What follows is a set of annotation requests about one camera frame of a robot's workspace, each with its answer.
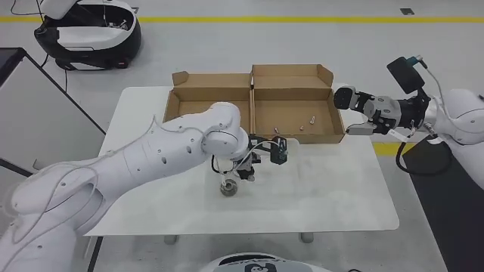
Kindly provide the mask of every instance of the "metal part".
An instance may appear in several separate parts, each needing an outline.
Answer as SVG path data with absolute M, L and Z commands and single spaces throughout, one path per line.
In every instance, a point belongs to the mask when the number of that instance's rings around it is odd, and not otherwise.
M 234 196 L 237 193 L 237 183 L 234 180 L 228 179 L 224 184 L 220 184 L 220 192 L 227 197 Z
M 433 129 L 432 124 L 430 124 L 429 122 L 425 122 L 423 124 L 423 127 L 429 132 L 429 134 L 437 135 L 436 131 Z

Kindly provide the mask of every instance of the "open cardboard box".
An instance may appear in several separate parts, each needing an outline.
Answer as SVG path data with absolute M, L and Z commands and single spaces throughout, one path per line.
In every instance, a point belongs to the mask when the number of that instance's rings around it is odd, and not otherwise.
M 173 73 L 164 122 L 202 113 L 215 102 L 231 102 L 240 110 L 240 126 L 250 133 L 250 74 Z
M 281 135 L 301 144 L 336 144 L 343 139 L 343 122 L 333 103 L 333 73 L 322 65 L 254 65 L 251 74 L 180 72 L 172 77 L 164 122 L 202 113 L 215 102 L 231 102 L 239 108 L 240 126 L 247 133 Z
M 345 130 L 333 102 L 332 72 L 320 64 L 254 65 L 252 76 L 252 133 L 271 138 L 277 128 L 301 144 L 341 142 Z

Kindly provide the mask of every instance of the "box flap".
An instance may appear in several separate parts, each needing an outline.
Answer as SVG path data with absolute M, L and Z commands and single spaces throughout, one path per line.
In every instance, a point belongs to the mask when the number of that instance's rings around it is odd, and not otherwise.
M 252 66 L 256 100 L 326 100 L 333 73 L 321 64 Z
M 254 88 L 330 88 L 333 73 L 321 64 L 253 65 Z
M 176 88 L 249 88 L 248 73 L 197 73 L 178 72 L 172 74 Z
M 173 91 L 183 101 L 249 100 L 249 73 L 173 73 Z

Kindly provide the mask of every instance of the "gray floor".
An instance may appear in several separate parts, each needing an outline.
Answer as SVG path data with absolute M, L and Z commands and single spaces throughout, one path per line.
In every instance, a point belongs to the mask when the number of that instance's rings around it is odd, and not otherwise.
M 410 178 L 396 169 L 394 158 L 379 161 L 400 218 L 398 230 L 317 233 L 308 245 L 296 233 L 181 236 L 174 246 L 162 236 L 110 236 L 95 271 L 197 271 L 236 252 L 267 252 L 334 272 L 447 271 Z

